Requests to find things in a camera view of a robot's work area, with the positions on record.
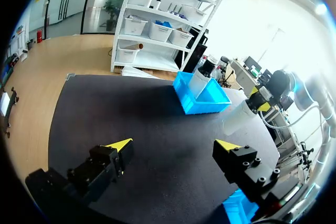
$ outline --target blue object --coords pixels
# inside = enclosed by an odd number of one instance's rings
[[[236,190],[223,202],[226,214],[231,224],[248,224],[258,210],[256,203],[251,203],[240,190]]]
[[[229,97],[213,78],[199,97],[195,99],[188,87],[192,76],[192,73],[178,72],[173,83],[185,114],[221,112],[231,104]]]
[[[160,25],[160,26],[165,26],[165,27],[172,28],[172,26],[170,25],[170,23],[167,22],[167,21],[165,21],[165,22],[161,22],[161,21],[159,21],[159,20],[156,20],[155,23],[156,23],[157,25]]]
[[[1,73],[1,79],[4,79],[5,75],[7,74],[7,72],[9,71],[9,65],[5,64],[4,69]]]

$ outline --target black mat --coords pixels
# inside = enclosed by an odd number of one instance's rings
[[[50,129],[49,166],[65,176],[93,146],[131,137],[135,151],[131,165],[90,207],[129,223],[214,222],[221,202],[237,189],[212,159],[215,138],[249,144],[269,165],[275,166],[278,159],[258,117],[230,137],[222,133],[222,117],[244,99],[242,92],[226,92],[233,103],[228,110],[184,115],[171,81],[71,77]]]

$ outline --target glass door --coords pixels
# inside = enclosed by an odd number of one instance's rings
[[[114,34],[124,0],[88,0],[82,33]]]
[[[47,38],[80,34],[86,0],[50,0],[47,12]]]

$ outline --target potted plant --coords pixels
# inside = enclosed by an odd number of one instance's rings
[[[112,31],[113,27],[117,26],[117,19],[123,1],[124,0],[106,0],[104,8],[110,15],[110,19],[106,20],[106,31]]]

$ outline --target glass wall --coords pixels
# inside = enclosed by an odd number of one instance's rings
[[[83,33],[114,34],[123,0],[88,0]]]
[[[85,0],[50,0],[47,37],[80,34]]]
[[[74,34],[114,34],[123,0],[32,0],[29,38],[36,40],[37,30],[43,38]]]

